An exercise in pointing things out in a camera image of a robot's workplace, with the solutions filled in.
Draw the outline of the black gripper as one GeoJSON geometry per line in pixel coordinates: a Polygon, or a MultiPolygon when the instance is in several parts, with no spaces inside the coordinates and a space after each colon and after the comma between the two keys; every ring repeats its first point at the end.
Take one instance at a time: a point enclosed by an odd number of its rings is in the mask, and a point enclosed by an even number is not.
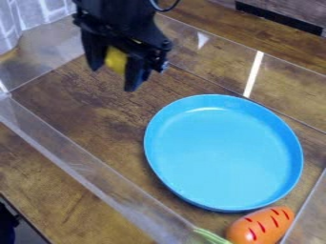
{"type": "Polygon", "coordinates": [[[81,31],[81,44],[92,71],[104,64],[108,47],[127,54],[124,87],[135,92],[148,80],[151,70],[163,71],[172,41],[155,24],[155,14],[170,11],[157,0],[72,0],[72,22],[81,31]]]}

